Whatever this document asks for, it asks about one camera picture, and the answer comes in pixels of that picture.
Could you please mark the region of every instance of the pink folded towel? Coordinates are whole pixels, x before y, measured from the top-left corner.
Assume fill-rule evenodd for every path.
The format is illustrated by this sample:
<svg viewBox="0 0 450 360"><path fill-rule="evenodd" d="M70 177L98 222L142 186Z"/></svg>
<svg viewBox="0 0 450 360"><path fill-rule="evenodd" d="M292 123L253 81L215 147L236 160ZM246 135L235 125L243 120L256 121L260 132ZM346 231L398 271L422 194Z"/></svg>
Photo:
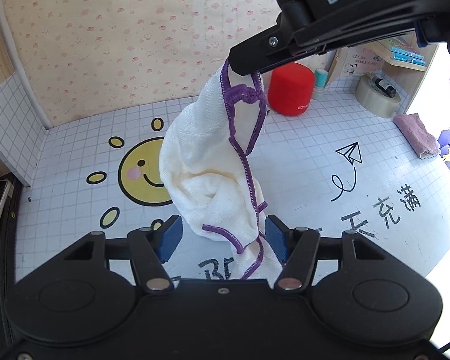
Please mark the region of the pink folded towel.
<svg viewBox="0 0 450 360"><path fill-rule="evenodd" d="M419 114L396 115L394 123L421 159L435 157L440 153L437 140L425 129Z"/></svg>

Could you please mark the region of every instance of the wallpaper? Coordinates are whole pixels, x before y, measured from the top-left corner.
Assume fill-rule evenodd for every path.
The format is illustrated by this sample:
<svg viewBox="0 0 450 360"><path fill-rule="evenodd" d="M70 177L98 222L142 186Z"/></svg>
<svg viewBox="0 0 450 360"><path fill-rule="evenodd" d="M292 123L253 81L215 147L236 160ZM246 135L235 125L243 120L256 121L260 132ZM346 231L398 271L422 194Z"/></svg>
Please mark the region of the wallpaper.
<svg viewBox="0 0 450 360"><path fill-rule="evenodd" d="M276 0L3 0L54 126L197 95L229 49L275 24ZM324 65L324 57L305 62Z"/></svg>

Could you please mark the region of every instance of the red speaker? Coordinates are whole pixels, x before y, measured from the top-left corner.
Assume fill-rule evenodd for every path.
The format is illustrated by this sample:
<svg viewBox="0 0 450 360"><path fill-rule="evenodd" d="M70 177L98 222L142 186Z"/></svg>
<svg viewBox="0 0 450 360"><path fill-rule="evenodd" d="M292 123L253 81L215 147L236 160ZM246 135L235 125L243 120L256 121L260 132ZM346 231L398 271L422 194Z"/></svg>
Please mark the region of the red speaker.
<svg viewBox="0 0 450 360"><path fill-rule="evenodd" d="M268 90L270 107L285 116L303 114L310 105L315 75L306 66L292 62L274 69Z"/></svg>

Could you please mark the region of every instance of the white towel with purple trim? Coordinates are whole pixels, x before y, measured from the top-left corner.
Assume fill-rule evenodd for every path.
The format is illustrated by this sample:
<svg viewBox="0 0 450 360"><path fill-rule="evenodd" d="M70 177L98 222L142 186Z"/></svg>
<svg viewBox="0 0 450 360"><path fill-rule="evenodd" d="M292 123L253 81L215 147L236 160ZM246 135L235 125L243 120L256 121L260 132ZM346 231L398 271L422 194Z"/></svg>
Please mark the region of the white towel with purple trim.
<svg viewBox="0 0 450 360"><path fill-rule="evenodd" d="M225 62L168 128L159 169L191 229L230 242L230 278L267 279L272 286L282 266L264 239L267 204L247 160L266 112L260 75L241 77Z"/></svg>

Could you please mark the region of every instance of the smile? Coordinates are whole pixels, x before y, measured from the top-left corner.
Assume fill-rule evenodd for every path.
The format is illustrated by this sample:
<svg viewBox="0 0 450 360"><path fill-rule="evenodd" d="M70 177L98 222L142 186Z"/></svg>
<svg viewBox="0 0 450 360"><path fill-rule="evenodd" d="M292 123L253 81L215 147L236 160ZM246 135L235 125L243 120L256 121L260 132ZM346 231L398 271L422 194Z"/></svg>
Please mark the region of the smile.
<svg viewBox="0 0 450 360"><path fill-rule="evenodd" d="M145 181L146 181L147 183L149 183L152 187L164 187L164 186L165 186L164 184L157 184L157 183L154 183L153 181L151 181L151 180L147 177L147 174L143 174L143 178L144 178Z"/></svg>

